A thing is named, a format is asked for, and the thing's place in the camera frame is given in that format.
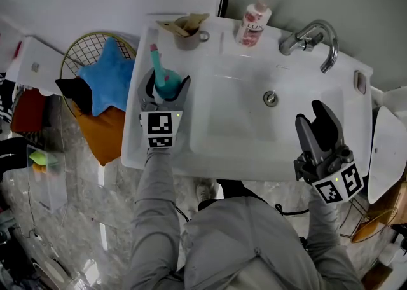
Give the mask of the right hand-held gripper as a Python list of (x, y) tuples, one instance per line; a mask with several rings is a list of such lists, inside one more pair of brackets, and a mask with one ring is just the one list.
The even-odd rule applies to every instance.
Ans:
[[(326, 203), (348, 202), (364, 188), (354, 154), (344, 145), (343, 129), (334, 112), (319, 100), (312, 101), (312, 109), (312, 123), (303, 114), (295, 119), (303, 152), (294, 161), (296, 178), (311, 185)], [(336, 148), (324, 159), (325, 151)]]

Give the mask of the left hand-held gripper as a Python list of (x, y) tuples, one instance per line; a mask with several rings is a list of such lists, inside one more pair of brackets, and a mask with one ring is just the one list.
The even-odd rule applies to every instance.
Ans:
[(174, 147), (183, 117), (183, 106), (178, 103), (185, 102), (190, 83), (190, 76), (185, 77), (173, 98), (157, 103), (153, 96), (155, 70), (151, 68), (141, 79), (137, 87), (139, 120), (148, 149)]

